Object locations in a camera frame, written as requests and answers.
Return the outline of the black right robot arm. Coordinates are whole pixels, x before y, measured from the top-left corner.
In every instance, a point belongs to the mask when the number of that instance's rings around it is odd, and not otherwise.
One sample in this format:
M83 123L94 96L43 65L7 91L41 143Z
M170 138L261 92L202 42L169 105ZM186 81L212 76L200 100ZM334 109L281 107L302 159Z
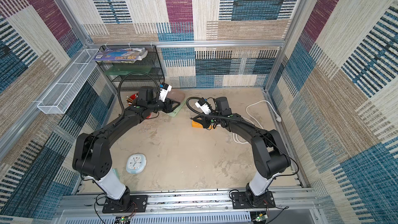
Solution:
M196 113L192 121L204 129L222 127L242 137L251 145L256 174L246 186L246 202L251 207L260 207L266 200L266 192L271 183L283 176L283 172L294 161L287 152L280 133L264 130L250 123L237 113L233 113L225 96L214 99L215 108L203 97L189 97L187 108Z

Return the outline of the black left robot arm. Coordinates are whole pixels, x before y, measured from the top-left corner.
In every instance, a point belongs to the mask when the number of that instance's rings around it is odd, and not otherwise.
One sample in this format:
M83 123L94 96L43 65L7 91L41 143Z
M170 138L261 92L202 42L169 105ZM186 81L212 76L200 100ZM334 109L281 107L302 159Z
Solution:
M81 176L94 181L105 194L106 203L115 212L127 211L132 206L130 190L116 176L112 169L110 149L128 130L142 123L153 113L173 112L180 103L169 99L172 86L161 83L155 88L141 87L137 100L128 107L122 107L121 115L105 127L91 134L78 136L72 167Z

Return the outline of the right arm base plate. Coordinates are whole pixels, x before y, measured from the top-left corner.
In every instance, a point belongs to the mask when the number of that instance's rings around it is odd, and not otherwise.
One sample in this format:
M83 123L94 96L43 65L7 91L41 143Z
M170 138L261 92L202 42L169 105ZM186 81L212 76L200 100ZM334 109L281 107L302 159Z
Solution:
M249 208L275 208L275 199L271 191L267 191L260 196L254 196L249 191L229 191L229 198L234 209Z

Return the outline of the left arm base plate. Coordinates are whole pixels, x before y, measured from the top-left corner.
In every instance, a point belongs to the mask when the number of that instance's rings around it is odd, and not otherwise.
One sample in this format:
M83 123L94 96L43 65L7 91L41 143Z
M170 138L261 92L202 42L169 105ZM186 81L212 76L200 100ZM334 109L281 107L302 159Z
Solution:
M119 213L144 213L147 208L148 195L130 195L123 196L120 200L113 200L106 197L102 213L103 214L119 214Z

